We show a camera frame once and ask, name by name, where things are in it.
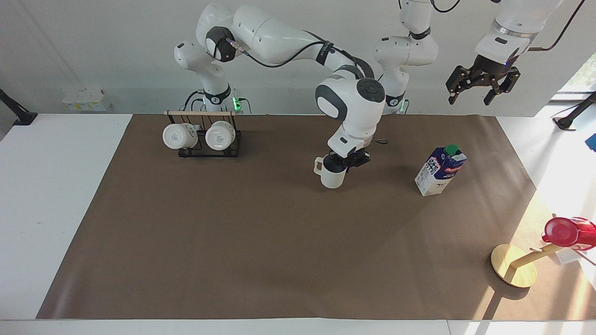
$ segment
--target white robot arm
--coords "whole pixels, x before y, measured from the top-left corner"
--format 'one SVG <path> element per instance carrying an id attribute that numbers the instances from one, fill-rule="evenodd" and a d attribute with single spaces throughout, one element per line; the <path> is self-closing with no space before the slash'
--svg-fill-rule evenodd
<path id="1" fill-rule="evenodd" d="M 196 32 L 207 53 L 221 62 L 245 54 L 268 67 L 311 59 L 333 70 L 315 90 L 319 109 L 343 122 L 327 144 L 345 169 L 363 163 L 355 157 L 365 156 L 364 148 L 373 138 L 385 100 L 383 87 L 363 75 L 372 76 L 364 61 L 317 35 L 287 26 L 254 5 L 242 5 L 232 15 L 227 6 L 210 4 L 201 14 Z M 276 65 L 261 63 L 248 50 Z"/>
<path id="2" fill-rule="evenodd" d="M 449 80 L 449 103 L 455 103 L 459 94 L 474 86 L 490 86 L 484 99 L 489 105 L 501 93 L 509 93 L 520 76 L 513 67 L 517 58 L 526 52 L 532 41 L 546 25 L 548 17 L 563 0 L 491 0 L 500 2 L 501 10 L 489 32 L 476 46 L 478 56 L 474 65 L 455 68 Z M 502 84 L 498 81 L 505 78 Z"/>
<path id="3" fill-rule="evenodd" d="M 183 68 L 198 74 L 205 92 L 203 105 L 206 111 L 234 110 L 234 101 L 225 72 L 196 41 L 184 41 L 174 48 L 174 58 Z"/>
<path id="4" fill-rule="evenodd" d="M 383 38 L 375 46 L 375 59 L 384 70 L 380 82 L 387 95 L 386 109 L 391 112 L 398 109 L 409 81 L 401 67 L 428 65 L 437 58 L 439 47 L 430 34 L 432 12 L 430 0 L 403 2 L 399 19 L 409 36 Z"/>

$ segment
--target white wall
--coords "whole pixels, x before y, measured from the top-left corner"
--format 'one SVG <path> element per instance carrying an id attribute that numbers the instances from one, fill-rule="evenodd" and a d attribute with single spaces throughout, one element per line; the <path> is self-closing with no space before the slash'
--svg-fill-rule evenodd
<path id="1" fill-rule="evenodd" d="M 197 18 L 208 2 L 0 0 L 0 87 L 31 111 L 42 113 L 66 112 L 60 103 L 61 90 L 81 85 L 103 88 L 115 113 L 178 108 L 200 82 L 175 63 L 173 47 L 194 38 Z M 232 8 L 245 2 L 226 1 Z M 373 64 L 377 76 L 380 66 L 372 57 L 377 39 L 407 34 L 398 22 L 395 0 L 251 2 L 289 25 L 311 30 L 364 58 Z M 555 39 L 578 2 L 565 0 L 536 39 L 536 46 L 547 46 Z M 442 8 L 451 3 L 437 0 Z M 472 64 L 474 47 L 498 9 L 489 0 L 465 0 L 451 13 L 433 14 L 440 53 L 431 66 L 410 70 L 409 113 L 533 116 L 596 52 L 596 2 L 587 1 L 558 47 L 528 53 L 517 62 L 522 77 L 512 93 L 485 107 L 482 98 L 487 89 L 472 89 L 450 106 L 445 80 L 456 65 Z M 232 85 L 251 100 L 258 113 L 318 112 L 314 87 L 328 74 L 310 61 L 271 70 L 246 57 L 224 68 Z"/>

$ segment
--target white mug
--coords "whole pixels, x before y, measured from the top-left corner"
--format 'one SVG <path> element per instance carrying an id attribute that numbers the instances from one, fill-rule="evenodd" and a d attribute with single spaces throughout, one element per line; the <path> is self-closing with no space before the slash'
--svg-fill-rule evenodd
<path id="1" fill-rule="evenodd" d="M 213 122 L 205 133 L 205 141 L 213 150 L 227 149 L 236 139 L 236 130 L 229 122 L 220 120 Z"/>
<path id="2" fill-rule="evenodd" d="M 173 123 L 163 130 L 162 139 L 168 148 L 177 150 L 197 145 L 198 135 L 190 123 Z"/>
<path id="3" fill-rule="evenodd" d="M 346 175 L 346 170 L 341 172 L 331 172 L 325 168 L 323 160 L 323 157 L 315 158 L 315 173 L 321 176 L 321 183 L 324 187 L 338 188 L 343 183 L 343 177 Z"/>
<path id="4" fill-rule="evenodd" d="M 557 251 L 555 254 L 557 255 L 559 265 L 571 263 L 574 260 L 579 260 L 580 258 L 582 258 L 582 256 L 573 251 L 573 249 L 571 248 L 563 248 Z"/>

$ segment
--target wooden stand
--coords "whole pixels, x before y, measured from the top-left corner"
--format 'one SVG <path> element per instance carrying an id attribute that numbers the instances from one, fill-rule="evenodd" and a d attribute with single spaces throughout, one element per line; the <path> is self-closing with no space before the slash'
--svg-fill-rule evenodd
<path id="1" fill-rule="evenodd" d="M 541 249 L 525 254 L 522 249 L 511 245 L 497 246 L 491 253 L 491 263 L 495 272 L 507 284 L 516 287 L 530 287 L 536 282 L 535 260 L 551 255 L 562 249 L 555 244 L 547 244 Z"/>
<path id="2" fill-rule="evenodd" d="M 178 157 L 187 158 L 187 157 L 231 157 L 235 158 L 238 157 L 238 153 L 240 152 L 240 138 L 242 133 L 236 128 L 236 121 L 234 117 L 236 116 L 235 111 L 190 111 L 190 110 L 166 110 L 163 112 L 164 115 L 167 115 L 167 118 L 170 119 L 170 122 L 177 123 L 174 120 L 174 116 L 179 116 L 182 119 L 182 123 L 190 123 L 191 125 L 199 125 L 200 129 L 197 129 L 198 141 L 192 148 L 180 148 L 178 149 Z M 192 122 L 190 116 L 200 116 L 201 122 L 195 123 Z M 206 126 L 206 122 L 204 120 L 204 116 L 206 116 L 209 120 L 210 125 Z M 234 127 L 234 132 L 236 133 L 236 137 L 234 138 L 233 142 L 230 145 L 223 149 L 223 150 L 215 150 L 209 147 L 209 145 L 203 146 L 203 143 L 207 144 L 207 128 L 213 125 L 213 121 L 211 120 L 212 116 L 219 116 L 222 118 L 223 121 L 229 122 Z"/>

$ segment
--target window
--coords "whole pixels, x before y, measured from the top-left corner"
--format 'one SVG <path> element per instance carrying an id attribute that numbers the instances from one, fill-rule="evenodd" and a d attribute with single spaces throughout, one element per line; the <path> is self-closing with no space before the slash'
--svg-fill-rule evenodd
<path id="1" fill-rule="evenodd" d="M 580 101 L 594 91 L 596 91 L 596 54 L 586 61 L 552 100 L 555 102 Z"/>

